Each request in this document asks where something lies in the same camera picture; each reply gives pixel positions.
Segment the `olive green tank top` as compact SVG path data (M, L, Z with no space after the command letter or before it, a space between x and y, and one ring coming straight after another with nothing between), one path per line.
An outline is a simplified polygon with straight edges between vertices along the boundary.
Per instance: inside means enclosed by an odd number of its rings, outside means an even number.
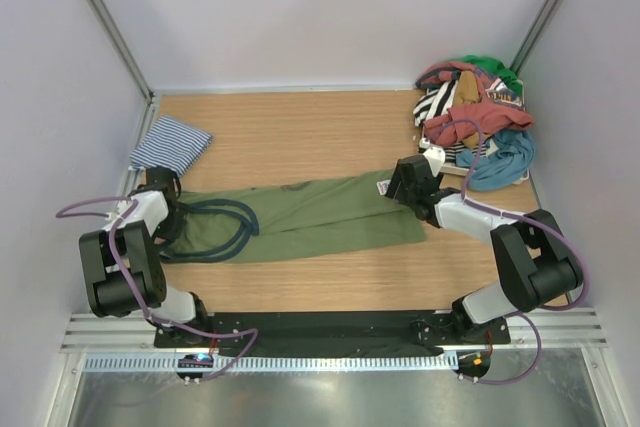
M259 263L420 243L413 212L385 197L388 170L219 192L185 192L166 263Z

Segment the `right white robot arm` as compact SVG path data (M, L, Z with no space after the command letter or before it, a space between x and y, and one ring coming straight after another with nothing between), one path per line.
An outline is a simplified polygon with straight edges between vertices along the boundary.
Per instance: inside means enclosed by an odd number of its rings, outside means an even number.
M385 196L435 228L492 248L498 280L452 303L450 328L459 341L472 343L498 320L545 308L586 285L577 254L550 212L502 211L443 188L441 180L425 156L406 157L396 163Z

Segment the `blue white striped tank top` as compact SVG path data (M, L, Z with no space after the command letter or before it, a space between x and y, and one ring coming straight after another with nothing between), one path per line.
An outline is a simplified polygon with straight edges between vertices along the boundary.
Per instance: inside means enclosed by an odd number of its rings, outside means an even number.
M130 154L130 166L135 170L163 167L183 177L213 141L212 134L162 115Z

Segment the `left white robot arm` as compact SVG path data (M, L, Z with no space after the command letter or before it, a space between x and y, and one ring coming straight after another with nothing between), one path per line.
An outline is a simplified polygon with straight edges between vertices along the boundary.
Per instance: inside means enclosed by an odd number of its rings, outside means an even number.
M212 334L204 303L171 287L161 265L161 245L175 241L186 225L180 181L165 167L146 170L145 178L117 201L104 228L79 239L89 306L99 318L148 313L159 333L199 347Z

